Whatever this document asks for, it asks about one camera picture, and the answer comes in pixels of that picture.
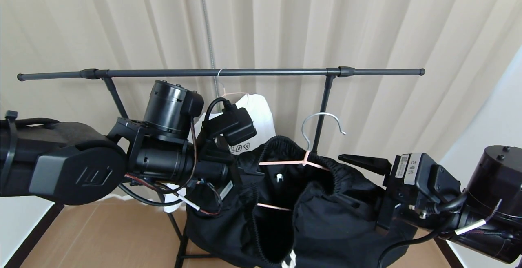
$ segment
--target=tiled floor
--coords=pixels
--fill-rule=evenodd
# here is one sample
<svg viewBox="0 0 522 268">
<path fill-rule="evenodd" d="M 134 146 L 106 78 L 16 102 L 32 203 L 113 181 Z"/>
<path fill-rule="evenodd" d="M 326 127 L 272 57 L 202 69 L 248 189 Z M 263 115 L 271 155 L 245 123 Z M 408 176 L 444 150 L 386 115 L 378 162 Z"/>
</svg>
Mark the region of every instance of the tiled floor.
<svg viewBox="0 0 522 268">
<path fill-rule="evenodd" d="M 183 229 L 185 212 L 175 218 Z M 172 268 L 179 240 L 160 208 L 134 200 L 68 206 L 22 268 Z M 193 243 L 188 253 L 202 253 Z M 411 246 L 392 268 L 450 268 L 435 242 Z M 184 268 L 233 268 L 219 259 L 185 260 Z"/>
</svg>

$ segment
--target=tile grout line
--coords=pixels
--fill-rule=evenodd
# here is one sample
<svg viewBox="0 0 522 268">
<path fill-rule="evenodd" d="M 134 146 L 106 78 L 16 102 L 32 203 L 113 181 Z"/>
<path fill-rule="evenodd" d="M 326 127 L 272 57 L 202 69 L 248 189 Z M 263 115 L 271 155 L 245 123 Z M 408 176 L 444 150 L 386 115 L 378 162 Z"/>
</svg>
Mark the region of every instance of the tile grout line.
<svg viewBox="0 0 522 268">
<path fill-rule="evenodd" d="M 89 216 L 89 218 L 87 218 L 87 220 L 85 221 L 84 225 L 82 226 L 82 228 L 80 229 L 80 231 L 78 231 L 78 234 L 76 235 L 76 237 L 74 238 L 73 242 L 71 243 L 71 245 L 69 246 L 69 248 L 67 249 L 67 252 L 65 252 L 65 255 L 62 257 L 62 260 L 60 261 L 60 263 L 58 263 L 58 266 L 56 268 L 60 268 L 62 266 L 62 263 L 63 261 L 65 260 L 65 257 L 67 257 L 67 254 L 69 253 L 69 251 L 71 250 L 71 248 L 74 246 L 74 244 L 76 243 L 76 240 L 80 237 L 80 234 L 82 233 L 82 231 L 84 231 L 84 228 L 85 226 L 87 225 L 87 223 L 89 223 L 89 220 L 91 219 L 91 217 L 93 216 L 93 214 L 96 212 L 97 208 L 99 207 L 100 205 L 96 205 L 96 208 L 93 210 L 93 212 L 91 213 L 91 215 Z"/>
</svg>

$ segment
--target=curtain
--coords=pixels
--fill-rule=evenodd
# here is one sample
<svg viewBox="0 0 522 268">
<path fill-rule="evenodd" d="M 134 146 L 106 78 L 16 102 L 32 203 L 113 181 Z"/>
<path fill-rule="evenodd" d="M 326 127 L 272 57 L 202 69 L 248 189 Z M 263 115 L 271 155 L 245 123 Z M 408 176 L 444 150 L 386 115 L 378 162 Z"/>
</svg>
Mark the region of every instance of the curtain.
<svg viewBox="0 0 522 268">
<path fill-rule="evenodd" d="M 440 160 L 522 43 L 522 0 L 0 0 L 0 7 L 2 114 L 78 121 L 102 133 L 118 113 L 101 80 L 19 82 L 17 73 L 212 65 L 426 69 L 422 77 L 334 80 L 327 112 L 347 135 L 325 117 L 319 154 L 332 158 L 423 151 Z M 142 119 L 154 80 L 114 80 L 131 118 Z M 207 104 L 216 96 L 212 77 L 166 80 L 197 90 Z M 219 82 L 228 93 L 264 95 L 276 132 L 306 146 L 301 123 L 319 111 L 324 77 Z M 315 123 L 307 125 L 308 136 Z"/>
</svg>

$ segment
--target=black jacket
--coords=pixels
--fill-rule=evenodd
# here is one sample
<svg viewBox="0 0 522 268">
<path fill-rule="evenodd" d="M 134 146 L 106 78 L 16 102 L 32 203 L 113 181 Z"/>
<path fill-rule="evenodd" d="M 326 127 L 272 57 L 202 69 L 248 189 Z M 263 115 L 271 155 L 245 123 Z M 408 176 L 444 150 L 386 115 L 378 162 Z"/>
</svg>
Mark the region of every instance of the black jacket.
<svg viewBox="0 0 522 268">
<path fill-rule="evenodd" d="M 259 166 L 259 162 L 301 160 L 305 150 L 284 136 L 276 136 L 253 151 L 241 153 L 237 166 L 244 171 L 243 184 L 234 186 L 217 216 L 188 209 L 186 232 L 199 247 L 235 266 L 281 267 L 296 255 L 296 268 L 373 268 L 381 252 L 391 244 L 412 239 L 416 228 L 396 223 L 386 237 L 351 212 L 346 196 L 374 204 L 384 190 L 358 170 L 333 159 L 310 154 L 312 166 Z M 277 182 L 281 174 L 283 180 Z M 212 193 L 198 186 L 190 199 L 200 201 Z M 257 206 L 270 204 L 292 210 Z M 391 252 L 385 266 L 395 262 L 406 248 Z"/>
</svg>

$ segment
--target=white garment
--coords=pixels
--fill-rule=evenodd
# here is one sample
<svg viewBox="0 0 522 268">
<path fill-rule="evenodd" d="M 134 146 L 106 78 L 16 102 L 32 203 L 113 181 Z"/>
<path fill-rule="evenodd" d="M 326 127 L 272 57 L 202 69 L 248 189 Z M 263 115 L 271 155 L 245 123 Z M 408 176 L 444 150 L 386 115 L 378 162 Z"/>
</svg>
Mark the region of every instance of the white garment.
<svg viewBox="0 0 522 268">
<path fill-rule="evenodd" d="M 276 136 L 276 129 L 274 128 L 274 118 L 272 116 L 272 112 L 266 102 L 265 97 L 262 95 L 245 95 L 235 105 L 238 108 L 246 108 L 248 115 L 252 118 L 254 122 L 254 127 L 256 129 L 256 136 L 246 140 L 238 145 L 230 147 L 231 153 L 235 155 L 239 155 L 242 152 L 253 150 L 260 145 L 264 144 L 271 137 Z M 210 119 L 221 115 L 222 113 L 215 113 L 210 115 Z M 196 136 L 201 132 L 201 123 L 203 122 L 203 117 L 205 113 L 201 115 L 199 120 L 194 125 L 194 130 L 196 131 Z M 189 135 L 188 141 L 192 143 L 192 135 Z M 177 188 L 175 184 L 169 183 L 167 184 L 170 188 Z M 179 190 L 179 194 L 185 195 L 186 189 L 183 188 Z M 174 194 L 167 194 L 165 196 L 165 202 L 173 202 L 177 200 L 177 196 Z M 181 203 L 164 207 L 165 212 L 174 212 L 181 206 Z"/>
</svg>

